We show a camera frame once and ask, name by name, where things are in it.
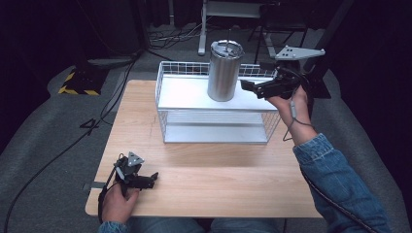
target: tumbler lid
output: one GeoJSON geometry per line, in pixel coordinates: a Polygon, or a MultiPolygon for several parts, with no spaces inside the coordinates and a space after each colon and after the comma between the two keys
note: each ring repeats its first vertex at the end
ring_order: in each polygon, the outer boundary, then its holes
{"type": "Polygon", "coordinates": [[[225,58],[239,58],[245,54],[240,44],[234,41],[221,40],[212,43],[212,54],[225,58]]]}

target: black device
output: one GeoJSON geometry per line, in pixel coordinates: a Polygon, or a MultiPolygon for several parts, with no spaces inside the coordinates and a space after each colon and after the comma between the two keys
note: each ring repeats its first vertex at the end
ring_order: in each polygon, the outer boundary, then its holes
{"type": "Polygon", "coordinates": [[[285,46],[276,54],[274,63],[260,62],[259,64],[259,68],[262,70],[276,70],[273,80],[264,83],[241,80],[242,89],[255,93],[258,99],[267,99],[272,96],[281,96],[284,99],[289,99],[300,85],[305,90],[309,88],[308,80],[300,73],[299,60],[325,55],[325,53],[324,50],[309,50],[285,46]]]}
{"type": "Polygon", "coordinates": [[[272,96],[281,96],[284,99],[289,99],[301,84],[305,89],[309,87],[306,78],[299,74],[298,67],[298,61],[260,63],[259,68],[262,70],[277,71],[273,80],[264,83],[241,80],[240,83],[242,89],[253,92],[257,95],[257,99],[267,99],[272,96]]]}
{"type": "Polygon", "coordinates": [[[103,222],[102,213],[103,213],[103,202],[108,192],[108,185],[112,179],[113,174],[116,172],[115,181],[113,185],[120,185],[121,194],[125,196],[128,188],[139,188],[147,189],[153,188],[155,186],[155,181],[157,180],[158,173],[154,173],[150,177],[139,176],[138,172],[142,167],[142,163],[145,160],[133,152],[130,152],[128,157],[122,156],[119,157],[118,161],[114,164],[114,168],[109,176],[109,179],[104,184],[102,191],[99,194],[98,198],[98,216],[100,223],[103,222]]]}
{"type": "Polygon", "coordinates": [[[129,157],[122,157],[115,163],[116,182],[120,183],[121,193],[123,196],[128,188],[147,189],[153,188],[158,173],[154,173],[150,177],[142,177],[138,175],[144,160],[134,153],[130,153],[129,157]]]}

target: chair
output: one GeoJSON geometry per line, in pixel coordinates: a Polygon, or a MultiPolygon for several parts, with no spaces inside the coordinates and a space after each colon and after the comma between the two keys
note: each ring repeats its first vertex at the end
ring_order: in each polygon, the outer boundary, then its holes
{"type": "MultiPolygon", "coordinates": [[[[260,31],[258,35],[257,51],[255,54],[255,64],[258,61],[258,53],[260,42],[263,39],[263,33],[289,32],[289,36],[283,42],[285,43],[294,32],[303,32],[299,45],[302,47],[308,30],[308,25],[306,18],[296,6],[283,2],[268,3],[260,6],[259,13],[260,31]]],[[[257,28],[258,27],[254,29],[248,41],[251,40],[252,36],[257,31],[257,28]]]]}

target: hazard tape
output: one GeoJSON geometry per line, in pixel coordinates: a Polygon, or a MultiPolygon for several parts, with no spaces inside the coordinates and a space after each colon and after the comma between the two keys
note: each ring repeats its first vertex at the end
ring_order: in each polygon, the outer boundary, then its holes
{"type": "Polygon", "coordinates": [[[101,94],[101,85],[96,86],[95,88],[85,88],[80,86],[79,82],[76,82],[76,69],[72,70],[67,76],[64,84],[58,91],[59,94],[84,94],[84,95],[100,95],[101,94]]]}

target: wire basket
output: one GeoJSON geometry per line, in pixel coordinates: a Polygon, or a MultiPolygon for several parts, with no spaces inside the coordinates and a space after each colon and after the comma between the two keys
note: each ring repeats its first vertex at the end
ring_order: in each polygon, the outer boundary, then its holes
{"type": "MultiPolygon", "coordinates": [[[[265,82],[273,72],[241,64],[238,80],[265,82]]],[[[207,94],[209,63],[169,62],[159,65],[155,102],[165,143],[266,144],[280,117],[276,108],[236,85],[227,102],[207,94]]]]}

